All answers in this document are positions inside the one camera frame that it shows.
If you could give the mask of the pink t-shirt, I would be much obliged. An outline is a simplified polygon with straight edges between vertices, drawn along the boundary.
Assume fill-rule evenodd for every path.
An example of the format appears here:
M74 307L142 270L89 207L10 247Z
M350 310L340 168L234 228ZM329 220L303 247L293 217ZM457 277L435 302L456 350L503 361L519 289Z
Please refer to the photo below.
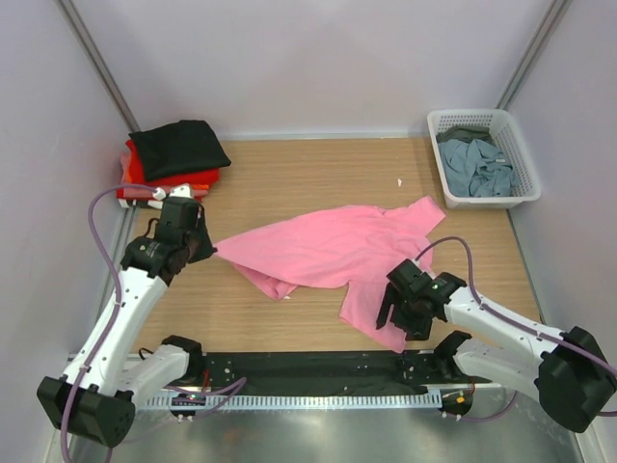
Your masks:
M429 269L428 235L444 217L430 197L394 209L347 205L229 237L217 243L217 255L273 300L300 286L346 287L340 320L400 353L404 331L376 326L387 275L404 259Z

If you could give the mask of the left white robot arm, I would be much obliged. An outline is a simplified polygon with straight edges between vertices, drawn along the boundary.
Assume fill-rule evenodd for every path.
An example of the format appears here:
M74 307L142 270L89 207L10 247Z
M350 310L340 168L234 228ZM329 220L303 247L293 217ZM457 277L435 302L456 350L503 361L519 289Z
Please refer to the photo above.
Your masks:
M190 263L215 253L200 202L169 197L154 235L128 244L115 289L81 351L57 378L44 377L37 398L53 426L112 449L129 432L136 409L170 383L197 384L204 374L201 344L169 336L144 361L125 369L149 313Z

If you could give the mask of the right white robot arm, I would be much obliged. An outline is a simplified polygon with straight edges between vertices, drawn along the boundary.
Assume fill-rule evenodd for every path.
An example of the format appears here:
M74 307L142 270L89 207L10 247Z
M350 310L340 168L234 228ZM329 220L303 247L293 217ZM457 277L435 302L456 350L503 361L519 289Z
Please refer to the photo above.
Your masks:
M406 259L387 275L377 329L427 340L434 320L457 325L434 350L447 382L498 383L539 403L562 427L583 433L616 393L616 370L580 327L565 332L516 314L450 273L434 276Z

